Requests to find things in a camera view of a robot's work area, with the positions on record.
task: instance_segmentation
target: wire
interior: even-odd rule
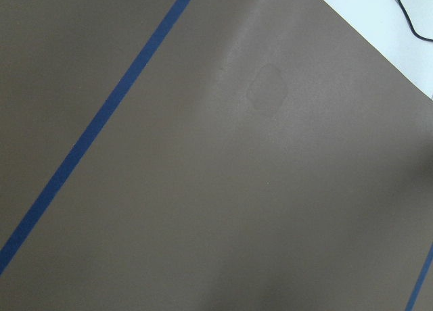
[[[404,13],[404,15],[405,15],[405,17],[406,17],[407,23],[409,24],[409,27],[410,27],[412,33],[413,33],[417,38],[422,39],[423,41],[433,42],[433,39],[428,39],[428,38],[426,38],[426,37],[424,37],[424,36],[421,36],[420,34],[418,34],[418,33],[416,32],[416,30],[414,29],[414,27],[413,27],[413,25],[412,25],[411,18],[409,18],[409,14],[407,13],[407,11],[406,11],[406,9],[405,9],[405,6],[401,3],[401,0],[397,0],[397,2],[398,2],[398,4],[400,5],[401,10],[403,11],[403,13]]]

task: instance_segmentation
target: floor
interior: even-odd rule
[[[0,0],[2,246],[174,2]],[[431,100],[322,0],[192,0],[0,310],[404,310],[432,158]]]

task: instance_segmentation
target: white surface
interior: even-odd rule
[[[417,39],[396,0],[324,0],[429,98],[433,43]],[[433,0],[401,0],[422,36],[432,37]]]

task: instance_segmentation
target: stain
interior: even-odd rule
[[[266,64],[251,82],[246,97],[259,114],[271,117],[281,107],[287,93],[287,85],[279,68]]]

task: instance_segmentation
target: blue painter's tape strip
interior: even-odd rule
[[[110,116],[116,110],[119,103],[122,101],[133,83],[137,80],[141,71],[146,67],[147,63],[152,58],[153,54],[161,45],[165,36],[173,27],[177,19],[183,13],[183,10],[188,6],[191,0],[176,0],[170,8],[164,19],[161,21],[157,29],[149,38],[144,48],[140,51],[134,62],[120,79],[117,86],[110,93],[105,103],[96,113],[84,133],[80,136],[74,147],[70,150],[65,160],[60,164],[49,182],[45,185],[41,194],[32,204],[26,215],[23,217],[11,237],[7,240],[4,247],[0,250],[0,275],[3,273],[7,265],[11,262],[20,246],[26,240],[33,227],[41,218],[44,211],[55,197],[55,194],[62,188],[80,159],[84,156],[96,136],[104,127]]]
[[[428,269],[432,265],[433,262],[433,243],[430,247],[430,251],[427,254],[426,261],[424,262],[424,265],[422,266],[421,272],[419,273],[418,280],[415,284],[415,287],[413,288],[411,297],[409,298],[409,301],[406,305],[406,311],[412,311],[413,307],[415,306],[415,302],[417,301],[419,292],[421,291],[422,285],[424,283],[424,280],[427,277]]]

